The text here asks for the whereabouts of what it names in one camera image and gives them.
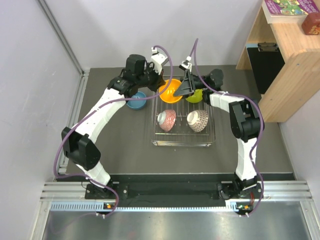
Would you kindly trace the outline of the brown lattice patterned bowl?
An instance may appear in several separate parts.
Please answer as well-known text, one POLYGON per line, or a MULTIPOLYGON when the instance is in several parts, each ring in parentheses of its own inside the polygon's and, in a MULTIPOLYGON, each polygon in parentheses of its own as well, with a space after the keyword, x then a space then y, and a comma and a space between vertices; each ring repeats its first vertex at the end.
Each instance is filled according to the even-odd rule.
POLYGON ((199 133, 208 124, 209 115, 205 110, 194 110, 187 115, 187 124, 195 132, 199 133))

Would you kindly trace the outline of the metal wire dish rack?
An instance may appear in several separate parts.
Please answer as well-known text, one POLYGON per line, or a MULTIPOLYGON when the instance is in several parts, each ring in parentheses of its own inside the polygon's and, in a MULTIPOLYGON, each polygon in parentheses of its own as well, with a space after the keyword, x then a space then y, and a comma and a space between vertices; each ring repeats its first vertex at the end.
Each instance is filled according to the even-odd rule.
POLYGON ((216 139, 213 108, 200 101, 191 103, 181 99, 176 103, 166 103, 160 97, 152 100, 151 141, 156 146, 209 147, 216 139), (174 110, 175 123, 169 131, 161 129, 158 115, 165 110, 174 110), (208 114, 208 122, 200 132, 194 132, 188 125, 187 116, 192 111, 203 110, 208 114))

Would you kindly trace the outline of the orange bowl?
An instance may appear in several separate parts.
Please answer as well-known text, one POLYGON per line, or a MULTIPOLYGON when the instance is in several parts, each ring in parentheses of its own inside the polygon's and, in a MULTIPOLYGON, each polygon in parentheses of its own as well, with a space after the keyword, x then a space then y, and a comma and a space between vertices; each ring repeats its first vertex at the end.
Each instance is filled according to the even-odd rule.
POLYGON ((160 99, 168 104, 174 104, 179 102, 183 97, 182 96, 174 96, 174 93, 181 85, 181 81, 173 78, 169 87, 162 94, 159 95, 160 99))

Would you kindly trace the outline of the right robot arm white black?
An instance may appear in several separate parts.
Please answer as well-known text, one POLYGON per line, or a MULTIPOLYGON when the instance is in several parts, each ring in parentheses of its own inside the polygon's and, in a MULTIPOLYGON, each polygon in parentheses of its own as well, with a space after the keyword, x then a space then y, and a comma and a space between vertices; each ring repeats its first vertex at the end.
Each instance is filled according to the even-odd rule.
POLYGON ((234 196, 245 198, 258 184, 256 147, 265 123, 256 101, 221 89, 223 78, 221 69, 214 69, 205 76, 185 69, 181 84, 173 95, 190 97, 196 90, 202 89, 205 103, 229 114, 231 131, 237 139, 237 167, 231 185, 220 183, 217 186, 220 198, 228 200, 234 196))

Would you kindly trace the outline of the yellow-green bowl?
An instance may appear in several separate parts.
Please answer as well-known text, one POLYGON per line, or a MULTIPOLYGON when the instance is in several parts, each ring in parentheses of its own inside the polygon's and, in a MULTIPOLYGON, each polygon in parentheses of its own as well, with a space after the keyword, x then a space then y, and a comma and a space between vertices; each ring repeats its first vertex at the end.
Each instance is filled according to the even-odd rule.
POLYGON ((196 104, 196 103, 201 102, 203 100, 203 90, 196 89, 194 94, 187 97, 185 100, 189 103, 192 103, 192 104, 196 104))

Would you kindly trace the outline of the black white patterned bowl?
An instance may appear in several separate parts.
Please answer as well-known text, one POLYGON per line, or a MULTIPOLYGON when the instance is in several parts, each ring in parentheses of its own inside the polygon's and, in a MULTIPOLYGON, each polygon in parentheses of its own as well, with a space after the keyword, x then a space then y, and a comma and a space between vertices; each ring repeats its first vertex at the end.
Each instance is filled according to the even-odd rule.
POLYGON ((177 114, 175 110, 166 109, 158 114, 157 122, 162 130, 169 132, 173 128, 176 118, 177 114))

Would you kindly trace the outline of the blue bowl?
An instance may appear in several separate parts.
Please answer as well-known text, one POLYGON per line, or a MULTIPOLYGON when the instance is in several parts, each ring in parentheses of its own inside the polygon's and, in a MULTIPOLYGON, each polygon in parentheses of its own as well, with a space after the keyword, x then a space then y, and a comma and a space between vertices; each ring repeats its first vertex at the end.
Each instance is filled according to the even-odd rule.
POLYGON ((144 99, 146 97, 144 92, 138 91, 132 96, 134 100, 129 100, 126 105, 132 110, 141 110, 146 106, 147 101, 144 99))

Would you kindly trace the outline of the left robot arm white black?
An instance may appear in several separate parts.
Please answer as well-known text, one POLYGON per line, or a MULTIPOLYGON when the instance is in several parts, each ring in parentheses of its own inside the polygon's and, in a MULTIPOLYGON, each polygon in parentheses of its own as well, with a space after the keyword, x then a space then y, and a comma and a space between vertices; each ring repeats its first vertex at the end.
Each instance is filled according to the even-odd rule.
POLYGON ((163 65, 168 56, 153 49, 150 60, 139 54, 131 54, 125 67, 114 77, 98 102, 73 128, 65 127, 61 137, 63 153, 89 179, 92 188, 102 198, 109 198, 114 191, 111 176, 104 169, 101 152, 95 145, 103 128, 140 88, 156 92, 165 85, 163 65))

